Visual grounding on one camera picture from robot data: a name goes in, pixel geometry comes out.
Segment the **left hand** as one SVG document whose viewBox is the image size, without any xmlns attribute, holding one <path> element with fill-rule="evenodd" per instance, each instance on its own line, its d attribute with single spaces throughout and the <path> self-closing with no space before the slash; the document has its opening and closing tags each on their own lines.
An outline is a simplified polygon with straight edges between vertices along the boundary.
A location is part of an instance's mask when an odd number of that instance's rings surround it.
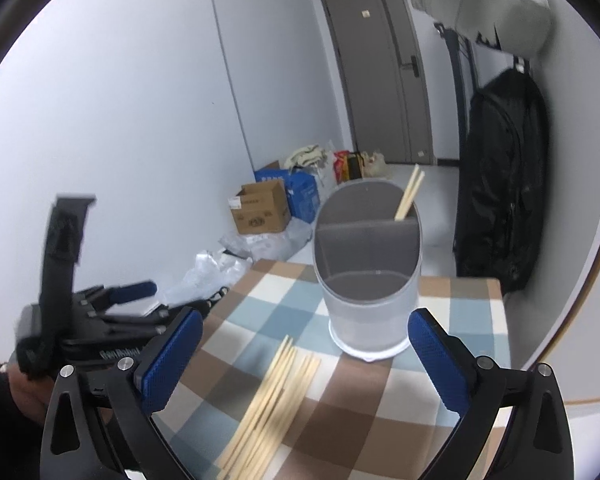
<svg viewBox="0 0 600 480">
<path fill-rule="evenodd" d="M 30 379 L 17 363 L 6 366 L 6 375 L 12 400 L 20 412 L 40 425 L 46 419 L 48 406 L 55 387 L 52 378 Z"/>
</svg>

